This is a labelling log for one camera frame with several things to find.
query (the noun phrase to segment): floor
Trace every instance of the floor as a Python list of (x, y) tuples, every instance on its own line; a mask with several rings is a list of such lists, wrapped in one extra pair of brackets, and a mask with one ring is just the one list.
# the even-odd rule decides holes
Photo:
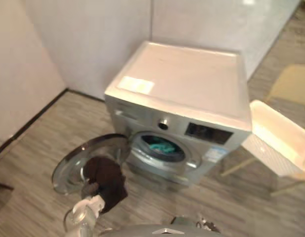
[[(251, 99), (262, 99), (290, 63), (305, 63), (305, 14), (299, 10), (249, 82)], [(305, 108), (273, 101), (300, 125)], [(80, 198), (52, 189), (51, 174), (73, 148), (113, 128), (105, 105), (66, 93), (17, 141), (0, 154), (0, 180), (15, 187), (0, 190), (0, 237), (62, 236), (62, 218)], [(270, 198), (268, 192), (292, 182), (279, 179), (261, 163), (226, 178), (219, 172), (249, 154), (238, 149), (199, 185), (179, 191), (160, 185), (127, 166), (129, 197), (97, 222), (94, 236), (105, 228), (168, 223), (175, 215), (202, 213), (226, 237), (305, 237), (305, 186)]]

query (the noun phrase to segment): sticker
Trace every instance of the sticker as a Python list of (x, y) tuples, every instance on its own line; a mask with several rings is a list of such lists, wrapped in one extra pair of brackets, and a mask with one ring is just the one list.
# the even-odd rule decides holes
[(208, 158), (208, 161), (217, 163), (222, 159), (226, 154), (228, 153), (227, 150), (221, 148), (221, 147), (212, 147), (210, 148), (207, 153), (205, 154), (206, 158)]
[(118, 84), (118, 88), (137, 92), (141, 94), (149, 94), (154, 86), (152, 81), (137, 79), (125, 76)]

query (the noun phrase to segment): cloth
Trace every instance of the cloth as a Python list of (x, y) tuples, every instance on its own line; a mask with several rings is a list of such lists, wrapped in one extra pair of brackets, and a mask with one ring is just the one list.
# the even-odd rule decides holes
[(125, 189), (126, 178), (120, 166), (109, 158), (93, 157), (84, 166), (83, 175), (89, 179), (89, 184), (98, 184), (97, 194), (105, 201), (101, 213), (108, 212), (128, 196)]

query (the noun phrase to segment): white wall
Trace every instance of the white wall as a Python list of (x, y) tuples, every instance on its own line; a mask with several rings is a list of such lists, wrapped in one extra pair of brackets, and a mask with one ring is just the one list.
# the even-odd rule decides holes
[(150, 34), (150, 0), (22, 0), (71, 89), (104, 90)]
[(0, 145), (65, 88), (19, 0), (0, 0)]
[(300, 0), (153, 0), (152, 40), (240, 51), (247, 79)]

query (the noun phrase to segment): silver washing machine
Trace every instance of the silver washing machine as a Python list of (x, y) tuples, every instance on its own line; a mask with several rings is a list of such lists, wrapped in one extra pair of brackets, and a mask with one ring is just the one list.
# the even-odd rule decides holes
[(99, 150), (190, 185), (251, 133), (243, 60), (233, 52), (144, 42), (106, 89), (105, 103), (119, 135), (71, 152), (55, 170), (57, 185), (78, 182)]

